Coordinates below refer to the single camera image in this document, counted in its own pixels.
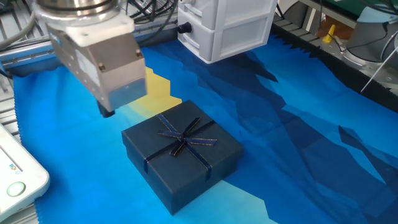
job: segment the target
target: black knob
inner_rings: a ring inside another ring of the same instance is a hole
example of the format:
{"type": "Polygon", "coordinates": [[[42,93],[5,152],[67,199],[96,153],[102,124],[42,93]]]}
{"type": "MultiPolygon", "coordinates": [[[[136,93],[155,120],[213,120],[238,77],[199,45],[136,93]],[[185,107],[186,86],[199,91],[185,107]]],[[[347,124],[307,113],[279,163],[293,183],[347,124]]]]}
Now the black knob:
{"type": "Polygon", "coordinates": [[[191,25],[191,23],[186,22],[186,23],[184,23],[182,25],[179,25],[178,28],[177,28],[177,31],[180,34],[184,34],[186,32],[192,32],[192,25],[191,25]]]}

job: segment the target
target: green button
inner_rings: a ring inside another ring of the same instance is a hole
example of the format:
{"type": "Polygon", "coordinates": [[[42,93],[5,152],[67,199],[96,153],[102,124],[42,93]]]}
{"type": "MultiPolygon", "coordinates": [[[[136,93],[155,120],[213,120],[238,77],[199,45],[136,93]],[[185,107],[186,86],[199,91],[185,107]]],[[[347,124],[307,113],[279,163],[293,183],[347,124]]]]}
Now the green button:
{"type": "Polygon", "coordinates": [[[7,189],[7,194],[10,195],[11,197],[16,197],[25,191],[25,184],[22,182],[15,182],[11,184],[8,189],[7,189]]]}

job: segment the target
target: white cable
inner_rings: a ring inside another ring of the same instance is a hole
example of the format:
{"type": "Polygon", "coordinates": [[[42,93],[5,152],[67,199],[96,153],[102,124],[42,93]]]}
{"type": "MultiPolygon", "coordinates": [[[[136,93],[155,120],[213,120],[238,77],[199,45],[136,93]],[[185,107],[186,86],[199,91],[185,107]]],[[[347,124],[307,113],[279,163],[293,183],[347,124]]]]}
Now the white cable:
{"type": "Polygon", "coordinates": [[[377,75],[377,73],[380,71],[380,69],[386,64],[386,62],[394,55],[395,52],[397,52],[398,47],[395,48],[391,54],[388,56],[388,58],[386,58],[386,60],[381,64],[381,66],[376,70],[376,72],[373,74],[373,76],[371,77],[371,79],[368,81],[368,83],[363,87],[362,91],[369,85],[369,83],[373,80],[373,78],[377,75]]]}
{"type": "Polygon", "coordinates": [[[15,41],[23,38],[30,30],[32,30],[33,26],[36,23],[36,18],[35,18],[35,12],[33,11],[32,14],[30,15],[30,19],[28,24],[16,35],[13,35],[12,37],[0,42],[0,50],[5,49],[8,47],[10,44],[14,43],[15,41]]]}

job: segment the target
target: white device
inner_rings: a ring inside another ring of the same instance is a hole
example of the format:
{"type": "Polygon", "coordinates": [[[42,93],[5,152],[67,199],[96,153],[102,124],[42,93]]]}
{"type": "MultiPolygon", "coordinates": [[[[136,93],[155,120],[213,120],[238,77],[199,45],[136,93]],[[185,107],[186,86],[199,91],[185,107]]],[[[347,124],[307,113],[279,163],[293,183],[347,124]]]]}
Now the white device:
{"type": "Polygon", "coordinates": [[[42,196],[49,173],[0,124],[0,222],[42,196]]]}
{"type": "Polygon", "coordinates": [[[260,47],[267,44],[276,4],[277,0],[180,0],[178,39],[206,63],[260,47]]]}

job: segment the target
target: ribbon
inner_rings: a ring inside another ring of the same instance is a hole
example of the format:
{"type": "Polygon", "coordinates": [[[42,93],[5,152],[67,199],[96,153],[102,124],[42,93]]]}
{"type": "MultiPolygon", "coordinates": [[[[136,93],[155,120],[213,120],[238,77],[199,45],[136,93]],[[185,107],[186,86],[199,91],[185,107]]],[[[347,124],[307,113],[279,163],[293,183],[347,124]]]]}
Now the ribbon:
{"type": "Polygon", "coordinates": [[[207,130],[210,126],[215,124],[215,121],[210,121],[209,123],[206,123],[202,127],[192,131],[191,129],[198,124],[200,118],[195,118],[188,126],[185,128],[183,133],[179,133],[173,126],[172,124],[162,115],[158,114],[157,117],[161,120],[161,122],[166,126],[168,131],[160,130],[159,135],[165,136],[165,137],[171,137],[171,138],[176,138],[177,140],[168,146],[164,147],[163,149],[153,153],[152,155],[146,157],[144,159],[144,171],[148,173],[148,163],[150,161],[153,161],[157,157],[161,156],[168,150],[172,149],[170,151],[170,155],[177,157],[183,149],[186,147],[193,156],[195,156],[199,162],[206,168],[206,181],[210,179],[211,176],[211,170],[212,166],[207,162],[207,160],[197,152],[192,144],[196,145],[203,145],[203,146],[214,146],[217,143],[216,139],[200,139],[200,138],[192,138],[196,136],[197,134],[207,130]]]}

